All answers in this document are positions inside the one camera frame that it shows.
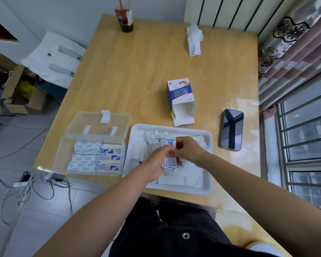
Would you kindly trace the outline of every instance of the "hand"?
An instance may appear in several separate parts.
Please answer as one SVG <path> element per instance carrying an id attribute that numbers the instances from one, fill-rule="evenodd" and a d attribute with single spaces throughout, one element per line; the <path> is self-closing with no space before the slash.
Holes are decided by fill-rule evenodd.
<path id="1" fill-rule="evenodd" d="M 167 145 L 162 148 L 155 149 L 151 155 L 146 159 L 142 165 L 146 165 L 146 171 L 150 175 L 150 181 L 155 181 L 163 173 L 164 168 L 162 164 L 165 160 L 166 154 L 169 151 L 175 150 L 175 147 L 172 145 Z"/>
<path id="2" fill-rule="evenodd" d="M 176 150 L 168 151 L 166 156 L 169 158 L 181 157 L 202 168 L 201 159 L 205 153 L 208 152 L 192 137 L 185 136 L 176 138 Z"/>

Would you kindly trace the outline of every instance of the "glass bottle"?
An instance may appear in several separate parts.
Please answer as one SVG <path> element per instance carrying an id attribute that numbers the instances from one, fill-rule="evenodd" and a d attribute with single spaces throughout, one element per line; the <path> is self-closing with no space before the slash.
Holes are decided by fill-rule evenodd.
<path id="1" fill-rule="evenodd" d="M 113 0 L 115 14 L 123 32 L 133 31 L 131 0 Z"/>

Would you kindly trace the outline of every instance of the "right arm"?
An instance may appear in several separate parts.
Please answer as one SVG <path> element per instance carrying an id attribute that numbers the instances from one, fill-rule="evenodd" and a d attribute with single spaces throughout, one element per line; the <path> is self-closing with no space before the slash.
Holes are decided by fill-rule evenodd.
<path id="1" fill-rule="evenodd" d="M 293 256 L 321 256 L 321 210 L 263 178 L 210 154 L 191 137 L 169 152 L 206 169 L 233 199 Z"/>

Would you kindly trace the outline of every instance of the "tiled floor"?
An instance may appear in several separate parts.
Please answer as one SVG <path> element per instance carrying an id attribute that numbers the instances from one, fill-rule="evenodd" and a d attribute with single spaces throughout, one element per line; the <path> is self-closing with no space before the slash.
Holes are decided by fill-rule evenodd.
<path id="1" fill-rule="evenodd" d="M 17 151 L 39 135 L 55 117 L 59 106 L 50 101 L 43 115 L 26 115 L 19 117 L 0 117 L 0 158 Z M 43 139 L 47 131 L 26 148 L 0 160 L 0 178 L 9 185 L 20 180 L 24 171 L 32 171 Z M 73 212 L 78 211 L 98 193 L 107 189 L 107 185 L 70 178 Z M 51 186 L 41 182 L 34 183 L 35 190 L 45 198 L 51 197 Z M 51 200 L 40 198 L 32 192 L 19 216 L 8 243 L 4 257 L 32 256 L 63 224 L 69 219 L 70 205 L 68 189 L 55 187 Z M 0 200 L 7 188 L 0 183 Z M 17 197 L 10 197 L 4 204 L 3 216 L 11 221 L 16 213 Z M 0 250 L 5 238 L 12 232 L 13 226 L 7 226 L 0 219 Z"/>

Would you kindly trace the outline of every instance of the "white tray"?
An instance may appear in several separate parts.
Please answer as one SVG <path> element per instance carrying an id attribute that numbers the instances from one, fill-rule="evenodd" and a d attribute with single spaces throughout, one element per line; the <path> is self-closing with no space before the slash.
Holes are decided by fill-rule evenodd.
<path id="1" fill-rule="evenodd" d="M 213 147 L 213 137 L 210 132 L 206 130 L 196 130 L 196 129 L 186 129 L 186 128 L 176 128 L 176 127 L 168 127 L 168 126 L 157 126 L 157 125 L 149 125 L 149 124 L 135 124 L 131 128 L 130 140 L 128 142 L 127 153 L 125 158 L 125 165 L 123 171 L 123 177 L 126 176 L 133 168 L 138 165 L 138 162 L 132 159 L 133 150 L 135 144 L 142 141 L 143 132 L 144 131 L 154 131 L 157 130 L 168 132 L 169 134 L 176 134 L 177 136 L 203 136 L 207 146 L 211 149 Z M 197 195 L 208 195 L 213 189 L 213 178 L 208 173 L 208 171 L 195 166 L 194 164 L 190 164 L 188 167 L 181 167 L 180 171 L 195 171 L 198 172 L 202 177 L 200 178 L 200 183 L 197 187 L 189 187 L 189 186 L 176 186 L 176 185 L 160 185 L 158 183 L 149 183 L 147 188 L 154 188 L 158 190 L 171 190 L 176 192 L 183 192 L 189 194 L 197 194 Z"/>

